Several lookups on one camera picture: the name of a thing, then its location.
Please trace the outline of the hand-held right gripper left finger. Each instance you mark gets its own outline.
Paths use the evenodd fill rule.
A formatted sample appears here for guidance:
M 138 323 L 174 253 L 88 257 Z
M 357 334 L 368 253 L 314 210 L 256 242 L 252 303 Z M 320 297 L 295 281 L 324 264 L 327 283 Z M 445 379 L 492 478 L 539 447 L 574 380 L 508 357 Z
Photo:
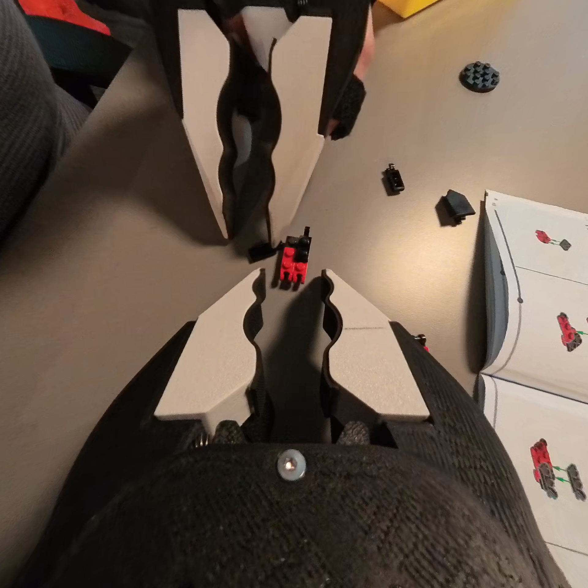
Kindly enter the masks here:
M 198 420 L 207 432 L 222 421 L 271 430 L 271 398 L 261 349 L 265 269 L 256 269 L 202 312 L 154 411 L 159 420 Z

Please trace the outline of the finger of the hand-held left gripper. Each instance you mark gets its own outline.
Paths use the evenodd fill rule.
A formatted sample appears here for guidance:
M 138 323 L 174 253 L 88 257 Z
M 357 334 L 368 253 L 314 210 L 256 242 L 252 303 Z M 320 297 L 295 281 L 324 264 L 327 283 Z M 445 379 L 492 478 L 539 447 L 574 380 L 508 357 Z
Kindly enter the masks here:
M 271 162 L 275 187 L 268 202 L 268 234 L 278 244 L 300 205 L 325 143 L 320 110 L 331 17 L 301 16 L 272 50 L 270 77 L 281 112 Z
M 182 123 L 210 207 L 223 238 L 228 239 L 219 181 L 224 144 L 218 129 L 217 108 L 229 76 L 230 45 L 205 9 L 179 9 L 178 32 Z

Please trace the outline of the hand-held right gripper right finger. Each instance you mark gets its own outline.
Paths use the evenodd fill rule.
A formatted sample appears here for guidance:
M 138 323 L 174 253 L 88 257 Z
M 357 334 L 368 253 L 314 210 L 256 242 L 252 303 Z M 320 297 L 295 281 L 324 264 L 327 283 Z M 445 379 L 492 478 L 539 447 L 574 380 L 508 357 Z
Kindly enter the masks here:
M 333 270 L 324 269 L 321 279 L 330 338 L 320 386 L 324 415 L 341 425 L 424 422 L 430 411 L 390 319 Z

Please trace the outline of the yellow plastic bin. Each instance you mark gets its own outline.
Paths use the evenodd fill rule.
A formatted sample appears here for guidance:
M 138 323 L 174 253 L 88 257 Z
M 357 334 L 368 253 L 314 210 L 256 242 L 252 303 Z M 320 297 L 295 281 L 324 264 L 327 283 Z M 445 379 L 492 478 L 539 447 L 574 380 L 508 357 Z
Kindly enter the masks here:
M 377 1 L 401 19 L 407 19 L 440 1 Z

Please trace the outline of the small red black lego assembly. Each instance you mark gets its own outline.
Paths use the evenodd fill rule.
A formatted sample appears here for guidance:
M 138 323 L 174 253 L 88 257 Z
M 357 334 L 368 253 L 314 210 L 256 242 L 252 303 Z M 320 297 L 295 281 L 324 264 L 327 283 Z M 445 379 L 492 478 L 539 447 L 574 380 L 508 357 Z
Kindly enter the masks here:
M 297 263 L 294 259 L 295 245 L 299 236 L 287 236 L 282 246 L 278 275 L 278 285 L 282 288 L 296 290 L 305 284 L 308 264 Z

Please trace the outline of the lego instruction booklet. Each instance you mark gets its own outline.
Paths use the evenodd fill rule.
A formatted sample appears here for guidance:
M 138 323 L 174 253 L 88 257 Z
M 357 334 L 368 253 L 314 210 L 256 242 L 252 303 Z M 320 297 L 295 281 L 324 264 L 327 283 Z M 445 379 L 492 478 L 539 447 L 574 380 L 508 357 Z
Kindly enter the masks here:
M 487 190 L 484 414 L 545 546 L 587 587 L 587 215 Z

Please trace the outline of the person's left hand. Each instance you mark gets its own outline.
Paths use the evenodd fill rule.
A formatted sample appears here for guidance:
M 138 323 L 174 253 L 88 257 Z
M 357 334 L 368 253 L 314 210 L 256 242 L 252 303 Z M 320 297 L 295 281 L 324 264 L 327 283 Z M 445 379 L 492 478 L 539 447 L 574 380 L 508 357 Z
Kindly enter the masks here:
M 354 76 L 356 76 L 362 82 L 365 79 L 366 73 L 375 53 L 375 34 L 373 29 L 373 14 L 371 8 L 369 8 L 367 15 L 364 44 L 353 71 Z

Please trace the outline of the small dark round disc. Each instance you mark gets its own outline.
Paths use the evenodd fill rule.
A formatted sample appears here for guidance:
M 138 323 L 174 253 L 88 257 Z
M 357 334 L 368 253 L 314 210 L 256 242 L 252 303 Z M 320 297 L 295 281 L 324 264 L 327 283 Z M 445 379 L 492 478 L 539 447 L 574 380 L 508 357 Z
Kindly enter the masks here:
M 476 61 L 467 64 L 460 71 L 459 82 L 469 91 L 489 93 L 500 83 L 500 72 L 489 63 Z

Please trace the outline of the red teal object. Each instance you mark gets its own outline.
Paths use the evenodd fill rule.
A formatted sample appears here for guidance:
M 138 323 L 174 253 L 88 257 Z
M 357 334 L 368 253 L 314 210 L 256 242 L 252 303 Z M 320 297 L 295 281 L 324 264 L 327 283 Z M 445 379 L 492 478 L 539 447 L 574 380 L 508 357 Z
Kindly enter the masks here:
M 76 1 L 16 1 L 54 78 L 107 89 L 131 52 Z

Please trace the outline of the person's dark grey clothing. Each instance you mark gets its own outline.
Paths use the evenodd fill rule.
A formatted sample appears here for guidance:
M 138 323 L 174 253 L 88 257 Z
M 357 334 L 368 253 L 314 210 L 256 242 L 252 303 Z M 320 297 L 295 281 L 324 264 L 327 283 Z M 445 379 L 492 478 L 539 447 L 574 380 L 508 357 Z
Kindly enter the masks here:
M 58 86 L 24 15 L 1 1 L 1 243 L 90 110 Z

